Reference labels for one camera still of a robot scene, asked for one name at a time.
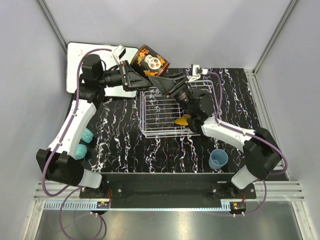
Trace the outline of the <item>yellow patterned small plate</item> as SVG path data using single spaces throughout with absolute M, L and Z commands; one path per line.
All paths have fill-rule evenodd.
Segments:
M 191 116 L 190 115 L 183 115 L 182 117 L 180 118 L 177 118 L 174 123 L 176 125 L 180 125 L 180 126 L 187 126 L 189 123 L 188 123 L 188 119 L 190 119 Z

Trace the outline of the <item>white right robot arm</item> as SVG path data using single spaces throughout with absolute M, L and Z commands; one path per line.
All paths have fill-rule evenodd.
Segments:
M 192 132 L 216 138 L 244 154 L 244 166 L 227 185 L 230 197 L 239 198 L 254 181 L 265 180 L 270 174 L 280 174 L 275 167 L 285 157 L 267 129 L 246 129 L 220 120 L 212 94 L 207 90 L 192 89 L 184 74 L 151 76 L 149 80 L 164 98 L 179 103 L 188 115 L 186 123 Z

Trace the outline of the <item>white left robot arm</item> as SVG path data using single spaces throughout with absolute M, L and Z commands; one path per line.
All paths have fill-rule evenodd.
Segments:
M 76 70 L 75 98 L 71 109 L 53 142 L 46 149 L 39 149 L 36 160 L 42 172 L 42 189 L 46 181 L 66 187 L 90 188 L 97 198 L 108 193 L 102 175 L 87 170 L 77 160 L 77 149 L 86 127 L 105 97 L 105 87 L 121 86 L 127 92 L 151 86 L 149 76 L 126 60 L 118 63 L 116 70 L 104 69 L 99 55 L 89 51 L 79 61 Z

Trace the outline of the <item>red black mug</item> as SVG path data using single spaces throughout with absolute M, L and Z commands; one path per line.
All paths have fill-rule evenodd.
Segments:
M 130 62 L 130 66 L 142 77 L 162 76 L 170 66 L 170 62 L 162 55 L 144 44 L 140 47 Z

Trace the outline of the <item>white wire dish rack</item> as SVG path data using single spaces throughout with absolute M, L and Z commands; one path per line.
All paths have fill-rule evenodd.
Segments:
M 201 135 L 201 126 L 214 115 L 214 87 L 210 80 L 195 80 L 189 83 L 191 95 L 190 111 L 184 111 L 174 98 L 165 98 L 153 86 L 140 97 L 140 130 L 146 138 L 166 138 Z M 188 125 L 177 125 L 174 121 L 189 115 Z

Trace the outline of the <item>light blue plastic cup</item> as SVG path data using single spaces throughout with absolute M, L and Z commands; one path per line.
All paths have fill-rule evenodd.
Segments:
M 222 149 L 215 149 L 210 153 L 208 164 L 211 169 L 218 170 L 228 162 L 228 154 Z

